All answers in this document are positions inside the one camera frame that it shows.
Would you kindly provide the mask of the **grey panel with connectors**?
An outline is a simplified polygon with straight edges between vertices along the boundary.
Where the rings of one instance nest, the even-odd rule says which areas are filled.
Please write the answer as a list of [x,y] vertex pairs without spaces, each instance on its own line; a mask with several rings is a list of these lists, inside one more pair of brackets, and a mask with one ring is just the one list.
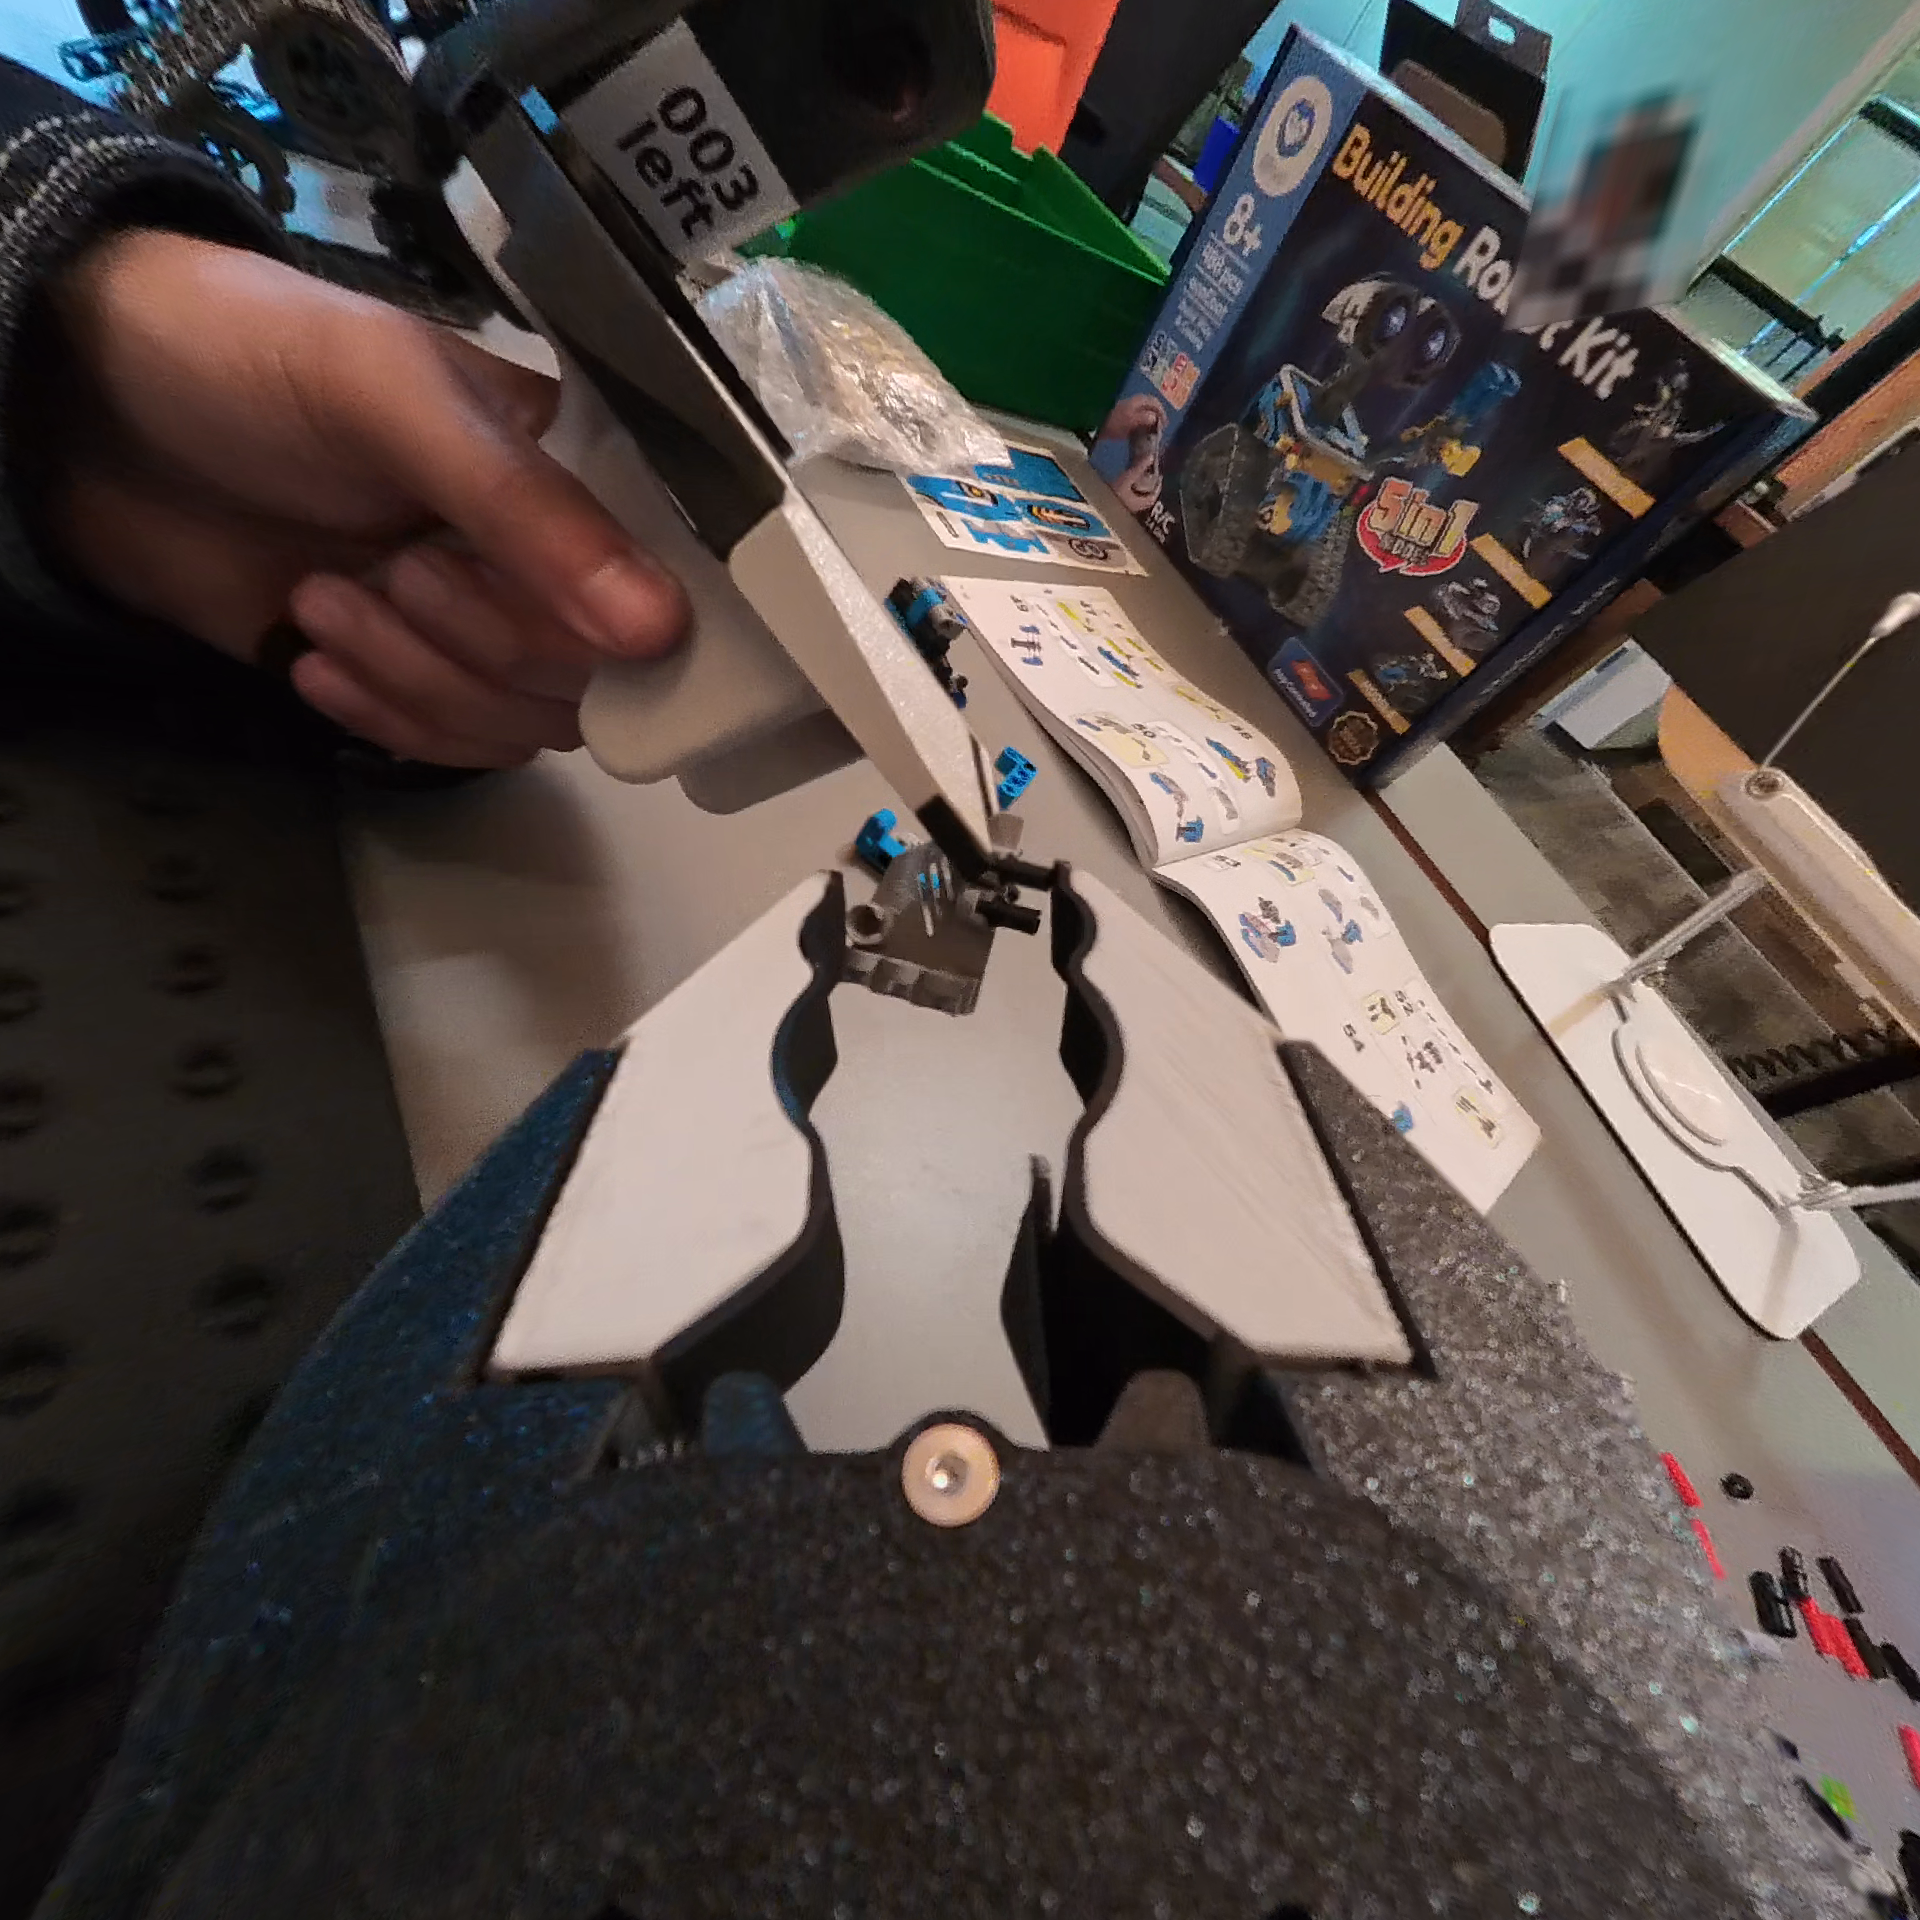
[[869,902],[846,909],[841,984],[965,1020],[997,938],[985,916],[1000,890],[955,868],[933,843],[912,843],[877,874]]

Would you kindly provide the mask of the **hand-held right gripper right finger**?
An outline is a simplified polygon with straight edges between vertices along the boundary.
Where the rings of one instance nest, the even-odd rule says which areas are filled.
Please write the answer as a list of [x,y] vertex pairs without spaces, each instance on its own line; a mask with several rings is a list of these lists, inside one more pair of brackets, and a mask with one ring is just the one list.
[[1413,1336],[1294,1084],[1279,1029],[1111,885],[1056,868],[1060,1225],[1134,1295],[1268,1364],[1408,1367]]

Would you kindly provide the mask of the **blue sticker sheet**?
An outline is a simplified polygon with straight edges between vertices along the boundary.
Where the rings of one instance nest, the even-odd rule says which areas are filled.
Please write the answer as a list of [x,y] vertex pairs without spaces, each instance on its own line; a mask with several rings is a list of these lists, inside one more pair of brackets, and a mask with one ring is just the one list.
[[1147,573],[1147,566],[1121,539],[1118,520],[1094,505],[1044,446],[1016,441],[1000,463],[901,474],[898,481],[946,551],[1123,578]]

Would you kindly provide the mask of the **orange carry case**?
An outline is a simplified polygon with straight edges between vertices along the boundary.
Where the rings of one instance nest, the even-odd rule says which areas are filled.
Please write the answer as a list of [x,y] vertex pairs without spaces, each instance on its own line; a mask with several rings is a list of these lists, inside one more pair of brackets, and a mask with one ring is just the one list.
[[1069,125],[1121,2],[989,2],[997,83],[989,110],[1012,126]]

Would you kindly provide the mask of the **dark wheeled brick model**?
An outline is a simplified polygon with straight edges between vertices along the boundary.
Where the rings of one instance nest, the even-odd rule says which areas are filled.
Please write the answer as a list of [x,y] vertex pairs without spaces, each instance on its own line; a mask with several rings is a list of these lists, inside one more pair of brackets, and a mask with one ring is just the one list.
[[422,187],[418,114],[385,2],[82,2],[62,71],[212,159],[284,223],[290,152]]

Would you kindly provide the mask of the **grey desk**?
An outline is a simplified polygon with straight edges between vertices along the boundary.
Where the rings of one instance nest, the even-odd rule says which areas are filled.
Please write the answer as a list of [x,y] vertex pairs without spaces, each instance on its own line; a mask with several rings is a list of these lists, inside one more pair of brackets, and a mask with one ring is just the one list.
[[[1359,854],[1444,1007],[1540,1127],[1491,1225],[1561,1289],[1592,1356],[1634,1382],[1653,1449],[1687,1468],[1727,1572],[1703,1582],[1727,1616],[1752,1623],[1746,1577],[1794,1543],[1809,1563],[1839,1556],[1873,1639],[1916,1661],[1916,1479],[1839,1379],[1850,1360],[1868,1389],[1915,1390],[1900,1268],[1849,1229],[1860,1280],[1819,1326],[1821,1346],[1752,1331],[1481,947],[1494,924],[1588,921],[1503,807],[1450,751],[1382,801],[1354,794],[1161,560],[1115,594],[1161,660],[1283,749],[1310,828]],[[589,755],[358,801],[348,874],[422,1203],[889,802],[854,764],[713,815],[675,782],[616,782]],[[1030,1159],[1057,1164],[1079,1117],[1060,998],[1044,941],[1018,933],[997,938],[973,1020],[833,997],[840,1071],[815,1124],[841,1213],[846,1315],[789,1398],[811,1444],[871,1449],[946,1406],[1043,1444],[1000,1282]]]

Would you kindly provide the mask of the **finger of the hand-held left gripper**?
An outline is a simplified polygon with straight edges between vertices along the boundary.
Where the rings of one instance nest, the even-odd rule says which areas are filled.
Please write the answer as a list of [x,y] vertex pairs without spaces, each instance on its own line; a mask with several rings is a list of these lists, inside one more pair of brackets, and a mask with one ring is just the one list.
[[989,761],[815,508],[781,498],[731,549],[728,573],[936,848],[971,878],[989,873]]

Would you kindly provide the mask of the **green plastic bin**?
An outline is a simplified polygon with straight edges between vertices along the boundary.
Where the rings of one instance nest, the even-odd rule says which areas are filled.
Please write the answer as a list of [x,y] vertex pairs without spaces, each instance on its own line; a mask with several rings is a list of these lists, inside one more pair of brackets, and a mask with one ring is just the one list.
[[1092,435],[1160,312],[1166,265],[1047,149],[992,114],[781,228],[984,408]]

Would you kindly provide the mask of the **person's left forearm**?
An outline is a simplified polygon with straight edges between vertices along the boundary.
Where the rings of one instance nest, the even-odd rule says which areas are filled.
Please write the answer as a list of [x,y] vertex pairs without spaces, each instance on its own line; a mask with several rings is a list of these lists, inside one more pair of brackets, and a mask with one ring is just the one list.
[[90,244],[158,228],[275,260],[286,248],[209,157],[4,58],[4,603],[82,625],[49,542],[58,349],[49,295]]

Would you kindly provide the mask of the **open instruction booklet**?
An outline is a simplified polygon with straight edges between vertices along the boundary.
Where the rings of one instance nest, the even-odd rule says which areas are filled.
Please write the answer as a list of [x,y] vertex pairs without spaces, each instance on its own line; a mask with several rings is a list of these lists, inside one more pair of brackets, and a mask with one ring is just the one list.
[[1148,878],[1211,924],[1279,1036],[1315,1046],[1491,1211],[1540,1130],[1421,973],[1383,890],[1303,827],[1279,745],[1168,665],[1103,588],[955,573],[940,588],[1118,807]]

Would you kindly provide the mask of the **dark blue toy kit box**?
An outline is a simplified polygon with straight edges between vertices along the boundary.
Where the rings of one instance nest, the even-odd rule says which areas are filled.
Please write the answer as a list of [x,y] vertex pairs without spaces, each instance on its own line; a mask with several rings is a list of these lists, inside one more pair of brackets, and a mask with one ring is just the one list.
[[1527,224],[1521,183],[1403,85],[1287,30],[1092,446],[1354,782],[1813,426],[1675,307],[1514,326]]

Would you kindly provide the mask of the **pile of small brick parts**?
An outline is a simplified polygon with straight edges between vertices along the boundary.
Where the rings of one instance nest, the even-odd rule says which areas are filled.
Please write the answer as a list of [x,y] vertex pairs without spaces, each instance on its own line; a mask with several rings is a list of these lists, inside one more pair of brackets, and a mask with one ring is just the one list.
[[1683,1539],[1761,1675],[1762,1723],[1835,1838],[1868,1851],[1916,1910],[1916,1555],[1882,1521],[1708,1457],[1657,1449]]

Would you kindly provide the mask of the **clear plastic bag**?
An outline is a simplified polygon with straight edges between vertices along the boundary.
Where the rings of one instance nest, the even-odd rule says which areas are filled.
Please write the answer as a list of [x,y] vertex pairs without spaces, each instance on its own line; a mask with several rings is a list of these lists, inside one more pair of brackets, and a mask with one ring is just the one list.
[[1009,456],[912,332],[823,268],[734,258],[696,310],[799,463],[909,475]]

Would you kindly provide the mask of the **blue yellow brick vehicle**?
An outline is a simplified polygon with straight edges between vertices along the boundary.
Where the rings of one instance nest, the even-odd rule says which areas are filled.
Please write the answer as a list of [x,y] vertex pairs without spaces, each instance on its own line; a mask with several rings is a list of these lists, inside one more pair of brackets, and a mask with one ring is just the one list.
[[965,637],[971,626],[949,602],[946,588],[936,578],[909,573],[889,588],[884,607],[919,657],[926,664],[955,709],[965,709],[965,675],[955,668],[949,646],[955,639]]

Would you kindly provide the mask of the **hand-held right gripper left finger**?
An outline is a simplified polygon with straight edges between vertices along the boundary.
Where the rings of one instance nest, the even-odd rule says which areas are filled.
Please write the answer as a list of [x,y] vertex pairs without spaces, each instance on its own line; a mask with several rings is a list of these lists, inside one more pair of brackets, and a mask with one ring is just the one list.
[[488,1371],[688,1382],[799,1280],[813,1298],[750,1367],[796,1382],[840,1320],[828,1175],[811,1105],[835,1068],[846,887],[789,887],[645,1008],[570,1151]]

